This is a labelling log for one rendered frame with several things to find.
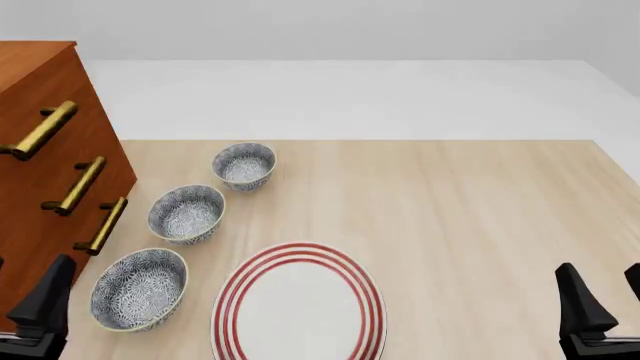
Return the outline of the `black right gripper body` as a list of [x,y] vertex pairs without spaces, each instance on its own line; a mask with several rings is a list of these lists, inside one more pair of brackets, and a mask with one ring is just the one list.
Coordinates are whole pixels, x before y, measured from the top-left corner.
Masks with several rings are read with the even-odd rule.
[[640,360],[640,336],[607,337],[604,332],[560,331],[566,360]]

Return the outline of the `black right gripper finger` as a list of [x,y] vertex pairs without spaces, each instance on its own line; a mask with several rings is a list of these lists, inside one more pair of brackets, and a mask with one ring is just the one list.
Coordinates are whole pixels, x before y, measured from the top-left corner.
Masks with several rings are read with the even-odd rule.
[[631,290],[640,302],[640,263],[634,263],[625,270],[624,275]]
[[604,333],[619,325],[593,296],[571,263],[562,263],[555,270],[555,277],[561,308],[560,336]]

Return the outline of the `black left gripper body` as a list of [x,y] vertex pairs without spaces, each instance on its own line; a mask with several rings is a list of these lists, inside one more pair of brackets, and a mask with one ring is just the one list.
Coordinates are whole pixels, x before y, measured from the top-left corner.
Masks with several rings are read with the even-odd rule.
[[66,344],[66,338],[55,333],[46,333],[42,338],[20,338],[0,332],[0,360],[58,360]]

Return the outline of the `large patterned bowl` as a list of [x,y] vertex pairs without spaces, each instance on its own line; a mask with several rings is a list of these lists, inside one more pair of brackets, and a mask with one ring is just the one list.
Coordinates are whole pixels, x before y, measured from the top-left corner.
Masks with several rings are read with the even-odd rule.
[[95,282],[90,314],[111,332],[146,332],[165,323],[182,302],[186,260],[168,248],[145,248],[112,263]]

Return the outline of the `medium patterned bowl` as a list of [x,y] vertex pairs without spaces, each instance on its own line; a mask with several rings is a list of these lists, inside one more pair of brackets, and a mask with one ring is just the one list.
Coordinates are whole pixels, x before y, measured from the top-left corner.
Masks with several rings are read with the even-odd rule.
[[184,185],[159,197],[147,215],[149,230],[170,245],[190,246],[210,238],[222,224],[226,200],[209,185]]

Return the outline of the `small patterned bowl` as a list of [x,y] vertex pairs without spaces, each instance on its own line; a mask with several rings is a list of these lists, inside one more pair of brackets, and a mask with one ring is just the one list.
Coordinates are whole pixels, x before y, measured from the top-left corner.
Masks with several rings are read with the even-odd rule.
[[262,143],[235,143],[213,158],[214,175],[233,191],[256,191],[265,185],[277,164],[277,155]]

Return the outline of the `white plate with red rings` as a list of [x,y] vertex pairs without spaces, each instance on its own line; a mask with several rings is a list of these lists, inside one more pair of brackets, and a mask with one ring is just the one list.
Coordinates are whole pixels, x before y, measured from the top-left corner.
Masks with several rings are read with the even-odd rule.
[[386,335],[367,269],[313,242],[273,245],[237,266],[210,321],[215,360],[382,360]]

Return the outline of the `wooden cabinet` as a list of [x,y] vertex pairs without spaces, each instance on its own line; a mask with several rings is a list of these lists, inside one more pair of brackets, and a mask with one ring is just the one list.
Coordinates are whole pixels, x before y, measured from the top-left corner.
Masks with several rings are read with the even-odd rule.
[[[75,251],[89,242],[107,211],[101,203],[127,197],[134,170],[109,122],[72,41],[0,41],[0,145],[17,144],[44,119],[43,107],[73,101],[78,111],[29,161],[0,155],[0,332],[11,332],[6,315],[38,284],[60,254],[85,266]],[[60,201],[81,176],[78,162],[107,160],[69,216],[40,209]]]

